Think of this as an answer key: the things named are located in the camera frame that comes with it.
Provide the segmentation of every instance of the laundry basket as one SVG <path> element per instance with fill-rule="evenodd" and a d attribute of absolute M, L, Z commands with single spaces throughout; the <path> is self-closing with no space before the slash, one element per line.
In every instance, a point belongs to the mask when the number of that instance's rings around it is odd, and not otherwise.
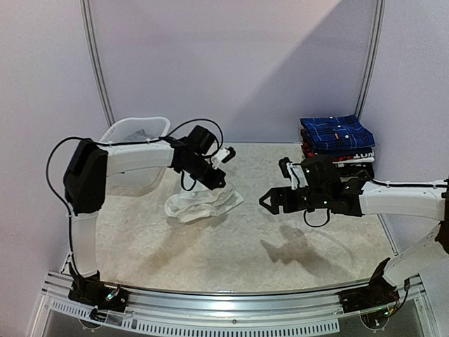
<path fill-rule="evenodd" d="M 101 143 L 140 142 L 147 138 L 165 136 L 170 128 L 170 121 L 165 117 L 125 118 L 114 125 L 101 137 Z M 144 168 L 114 175 L 107 179 L 108 187 L 144 188 L 153 185 L 165 168 Z"/>

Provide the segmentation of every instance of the robotic arm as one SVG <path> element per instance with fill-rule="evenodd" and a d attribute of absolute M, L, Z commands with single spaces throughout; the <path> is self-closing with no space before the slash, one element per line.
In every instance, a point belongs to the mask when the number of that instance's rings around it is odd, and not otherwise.
<path fill-rule="evenodd" d="M 96 305 L 99 310 L 124 311 L 128 292 L 100 281 L 95 255 L 95 226 L 105 202 L 108 177 L 151 167 L 170 167 L 188 173 L 208 189 L 226 185 L 226 173 L 218 168 L 235 156 L 232 147 L 206 156 L 216 137 L 206 128 L 195 126 L 181 139 L 169 136 L 141 143 L 101 145 L 82 140 L 64 174 L 65 199 L 72 211 L 70 241 L 74 278 L 69 298 Z"/>
<path fill-rule="evenodd" d="M 340 302 L 345 312 L 384 305 L 398 298 L 396 287 L 428 265 L 449 258 L 449 187 L 447 180 L 431 183 L 390 183 L 362 178 L 343 181 L 332 161 L 325 156 L 294 164 L 279 161 L 282 174 L 291 179 L 289 187 L 275 187 L 259 203 L 272 214 L 315 209 L 348 216 L 391 213 L 419 216 L 440 223 L 421 241 L 402 254 L 382 261 L 364 289 L 343 291 Z"/>

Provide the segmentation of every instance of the stack of folded clothes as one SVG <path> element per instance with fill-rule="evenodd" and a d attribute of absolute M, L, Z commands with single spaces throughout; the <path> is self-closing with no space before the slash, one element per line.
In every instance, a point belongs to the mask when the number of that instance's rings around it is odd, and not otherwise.
<path fill-rule="evenodd" d="M 305 157 L 325 154 L 331 157 L 342 176 L 351 176 L 365 169 L 374 178 L 374 137 L 354 114 L 301 118 L 300 121 Z"/>

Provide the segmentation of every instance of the white cloth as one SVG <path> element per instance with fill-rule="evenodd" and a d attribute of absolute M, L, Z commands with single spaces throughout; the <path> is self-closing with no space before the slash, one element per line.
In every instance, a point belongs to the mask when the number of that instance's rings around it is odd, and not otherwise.
<path fill-rule="evenodd" d="M 193 180 L 187 177 L 186 174 L 185 185 L 191 186 Z M 169 197 L 165 203 L 165 212 L 181 223 L 189 223 L 208 216 L 220 216 L 243 201 L 243 197 L 229 183 L 224 188 L 211 191 L 197 182 L 192 191 L 181 190 L 181 193 Z"/>

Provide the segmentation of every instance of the blue plaid shirt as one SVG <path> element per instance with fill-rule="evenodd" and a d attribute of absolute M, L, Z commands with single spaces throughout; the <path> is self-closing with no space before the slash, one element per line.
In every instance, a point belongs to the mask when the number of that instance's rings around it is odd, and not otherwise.
<path fill-rule="evenodd" d="M 343 151 L 374 146 L 373 134 L 360 124 L 355 114 L 300 121 L 315 150 Z"/>

